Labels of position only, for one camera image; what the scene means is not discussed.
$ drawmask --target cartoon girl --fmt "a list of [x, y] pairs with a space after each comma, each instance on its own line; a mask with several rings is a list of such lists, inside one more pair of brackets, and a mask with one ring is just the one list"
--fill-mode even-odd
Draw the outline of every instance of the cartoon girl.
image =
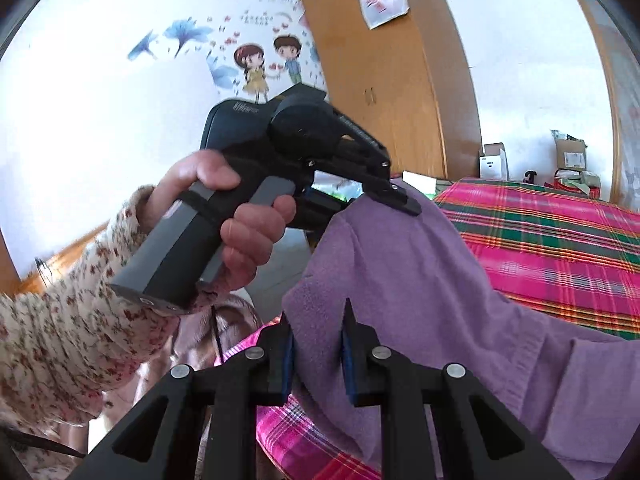
[[254, 94], [256, 104], [258, 104], [260, 94], [264, 96], [264, 102], [267, 102], [269, 100], [267, 97], [269, 91], [267, 78], [277, 79], [277, 77], [267, 75], [264, 69], [264, 50], [255, 43], [247, 43], [236, 49], [234, 60], [236, 65], [244, 69], [246, 85], [242, 87], [242, 90], [248, 94]]

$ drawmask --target purple towel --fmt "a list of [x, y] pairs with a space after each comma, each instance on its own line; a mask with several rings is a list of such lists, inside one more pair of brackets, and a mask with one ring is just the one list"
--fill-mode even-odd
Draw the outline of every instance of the purple towel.
[[578, 480], [602, 478], [640, 424], [640, 341], [530, 310], [492, 289], [438, 207], [417, 218], [362, 197], [336, 215], [283, 306], [296, 395], [336, 446], [380, 468], [380, 412], [353, 408], [340, 368], [345, 298], [382, 344], [468, 367]]

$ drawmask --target blue flower decal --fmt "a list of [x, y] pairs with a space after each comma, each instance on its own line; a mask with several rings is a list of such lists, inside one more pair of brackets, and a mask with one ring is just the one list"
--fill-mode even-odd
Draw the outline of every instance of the blue flower decal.
[[207, 43], [209, 41], [207, 34], [210, 32], [213, 32], [211, 27], [196, 27], [196, 20], [189, 18], [188, 20], [175, 20], [171, 27], [164, 32], [164, 36], [170, 40], [178, 40], [178, 50], [175, 51], [175, 58], [178, 56], [180, 49], [189, 40]]
[[311, 45], [309, 56], [311, 56], [311, 61], [313, 61], [314, 63], [320, 63], [320, 56], [318, 56], [318, 50], [316, 49], [315, 43]]
[[207, 64], [209, 65], [209, 71], [211, 72], [214, 85], [220, 88], [226, 88], [227, 90], [231, 90], [234, 87], [233, 77], [238, 73], [237, 68], [227, 65], [217, 66], [217, 56], [207, 56]]
[[150, 30], [147, 33], [147, 35], [144, 38], [142, 38], [134, 48], [131, 49], [131, 52], [129, 52], [129, 55], [127, 56], [129, 60], [133, 61], [143, 52], [146, 52], [147, 54], [149, 54], [153, 59], [158, 59], [156, 57], [156, 54], [151, 52], [151, 49], [149, 48], [149, 45], [151, 44], [151, 42], [155, 40], [155, 38], [157, 37], [158, 35], [154, 34], [154, 32]]

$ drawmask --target plaid bed sheet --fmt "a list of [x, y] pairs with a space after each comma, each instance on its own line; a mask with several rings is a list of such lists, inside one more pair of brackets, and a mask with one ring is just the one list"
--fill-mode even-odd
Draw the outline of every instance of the plaid bed sheet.
[[640, 215], [555, 189], [464, 179], [436, 202], [508, 298], [640, 338]]
[[[436, 202], [494, 288], [553, 316], [640, 338], [640, 215], [544, 187], [476, 179], [457, 182]], [[259, 333], [225, 357], [254, 346]], [[329, 443], [293, 396], [282, 408], [258, 408], [256, 436], [287, 479], [380, 478]]]

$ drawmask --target black strap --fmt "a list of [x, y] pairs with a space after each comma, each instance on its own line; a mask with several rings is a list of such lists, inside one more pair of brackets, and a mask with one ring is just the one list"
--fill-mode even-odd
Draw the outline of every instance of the black strap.
[[62, 453], [64, 455], [75, 456], [77, 458], [84, 458], [86, 455], [84, 453], [80, 453], [75, 449], [65, 446], [64, 444], [60, 444], [59, 442], [54, 442], [53, 440], [49, 440], [48, 438], [43, 438], [41, 436], [32, 435], [30, 433], [23, 433], [22, 431], [14, 430], [13, 428], [2, 427], [0, 428], [12, 445], [17, 444], [18, 446], [26, 446], [26, 447], [34, 447], [37, 449], [45, 449], [48, 451], [53, 451], [54, 453]]
[[204, 219], [212, 224], [216, 229], [220, 225], [220, 212], [199, 193], [188, 189], [178, 195], [178, 200], [182, 200], [199, 215], [203, 216]]
[[[182, 200], [186, 205], [191, 207], [199, 215], [203, 216], [205, 220], [209, 221], [216, 229], [220, 224], [220, 213], [214, 208], [209, 201], [199, 193], [188, 189], [178, 195], [178, 200]], [[222, 355], [222, 343], [220, 342], [220, 330], [218, 329], [218, 318], [216, 317], [216, 309], [212, 307], [213, 316], [213, 335], [216, 339], [216, 346], [218, 347], [218, 354], [220, 355], [220, 364], [225, 362], [225, 357]]]

